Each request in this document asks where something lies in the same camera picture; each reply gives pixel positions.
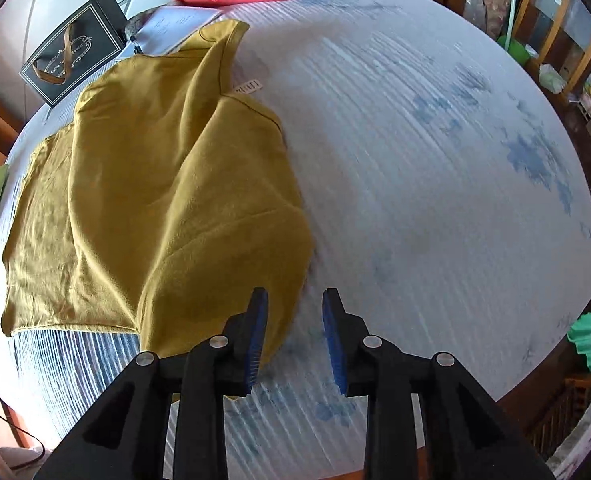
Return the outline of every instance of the black cable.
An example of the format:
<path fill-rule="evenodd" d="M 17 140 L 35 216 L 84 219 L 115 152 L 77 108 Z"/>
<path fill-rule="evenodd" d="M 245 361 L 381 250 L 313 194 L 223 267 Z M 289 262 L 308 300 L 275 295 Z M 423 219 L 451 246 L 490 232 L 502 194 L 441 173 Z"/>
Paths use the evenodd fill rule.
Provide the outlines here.
<path fill-rule="evenodd" d="M 30 465 L 33 465 L 33 464 L 37 463 L 37 462 L 40 462 L 40 460 L 44 458 L 44 455 L 46 453 L 46 448 L 44 447 L 44 444 L 42 443 L 42 441 L 39 438 L 37 438 L 35 435 L 31 435 L 28 431 L 23 430 L 22 428 L 18 428 L 15 424 L 13 424 L 11 421 L 9 421 L 5 416 L 1 416 L 0 415 L 0 418 L 4 422 L 6 422 L 9 426 L 11 426 L 12 428 L 15 428 L 16 430 L 21 431 L 22 433 L 27 434 L 29 437 L 34 438 L 35 440 L 37 440 L 40 443 L 40 446 L 42 446 L 42 452 L 40 453 L 40 456 L 39 457 L 34 458 L 32 460 L 29 460 L 28 462 L 24 462 L 22 464 L 18 464 L 18 465 L 12 466 L 10 468 L 11 471 L 17 471 L 18 469 L 24 469 L 25 467 L 28 467 Z"/>

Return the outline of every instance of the green bucket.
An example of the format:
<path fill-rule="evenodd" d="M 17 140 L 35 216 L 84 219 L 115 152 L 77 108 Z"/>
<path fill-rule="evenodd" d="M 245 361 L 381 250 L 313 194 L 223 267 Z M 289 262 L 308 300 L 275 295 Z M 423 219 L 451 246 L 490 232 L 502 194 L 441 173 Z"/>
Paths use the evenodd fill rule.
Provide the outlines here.
<path fill-rule="evenodd" d="M 506 42 L 506 36 L 501 36 L 498 38 L 498 44 L 502 48 L 504 48 Z M 527 61 L 531 59 L 531 56 L 529 56 L 529 53 L 525 49 L 525 46 L 519 41 L 516 41 L 514 38 L 511 38 L 511 44 L 509 44 L 509 56 L 515 59 L 520 64 L 520 66 L 526 65 Z"/>

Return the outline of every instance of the white tablecloth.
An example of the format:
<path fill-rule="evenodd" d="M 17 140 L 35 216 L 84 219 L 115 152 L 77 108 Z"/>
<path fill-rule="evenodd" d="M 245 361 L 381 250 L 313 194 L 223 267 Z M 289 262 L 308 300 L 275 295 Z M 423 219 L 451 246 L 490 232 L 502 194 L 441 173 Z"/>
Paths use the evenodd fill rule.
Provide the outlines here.
<path fill-rule="evenodd" d="M 251 24 L 232 84 L 257 78 L 263 88 L 253 97 L 280 116 L 316 240 L 293 330 L 252 396 L 227 401 L 229 473 L 273 480 L 356 470 L 367 405 L 333 383 L 324 289 L 337 287 L 349 312 L 405 352 L 452 352 L 498 399 L 591 297 L 587 183 L 530 77 L 432 1 L 292 0 L 231 7 L 224 18 Z M 1 254 L 28 156 L 71 109 L 69 100 L 41 110 L 9 157 L 0 314 Z M 67 390 L 49 404 L 41 397 L 66 377 L 36 381 L 22 370 L 40 363 L 18 365 L 31 357 L 17 348 L 0 332 L 0 393 L 23 415 L 50 416 L 60 436 L 74 420 L 54 405 L 63 413 L 87 406 L 136 351 L 76 347 L 85 356 L 74 384 L 83 400 Z M 107 363 L 113 371 L 99 381 Z"/>

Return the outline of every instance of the pen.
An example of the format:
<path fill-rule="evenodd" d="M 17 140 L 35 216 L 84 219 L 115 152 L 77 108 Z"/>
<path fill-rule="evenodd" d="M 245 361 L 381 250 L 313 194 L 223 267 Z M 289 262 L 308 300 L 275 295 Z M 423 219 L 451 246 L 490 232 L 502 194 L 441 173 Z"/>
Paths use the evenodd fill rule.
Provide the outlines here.
<path fill-rule="evenodd" d="M 142 49 L 140 48 L 140 44 L 135 39 L 135 36 L 131 36 L 131 43 L 133 43 L 133 51 L 136 54 L 143 54 Z"/>

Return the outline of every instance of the brown ribbon handle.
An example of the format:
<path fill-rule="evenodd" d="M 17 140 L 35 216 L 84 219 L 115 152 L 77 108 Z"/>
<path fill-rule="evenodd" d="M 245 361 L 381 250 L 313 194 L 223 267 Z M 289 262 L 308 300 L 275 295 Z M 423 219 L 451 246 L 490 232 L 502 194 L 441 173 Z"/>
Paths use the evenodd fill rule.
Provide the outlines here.
<path fill-rule="evenodd" d="M 70 74 L 73 70 L 73 53 L 70 47 L 70 35 L 73 32 L 73 23 L 74 22 L 70 22 L 69 26 L 66 27 L 66 31 L 64 32 L 64 77 L 57 77 L 56 75 L 45 72 L 44 70 L 40 70 L 37 67 L 36 59 L 33 62 L 33 70 L 35 72 L 35 75 L 37 75 L 38 78 L 40 78 L 42 81 L 46 81 L 47 83 L 51 83 L 54 85 L 62 85 L 70 77 Z"/>

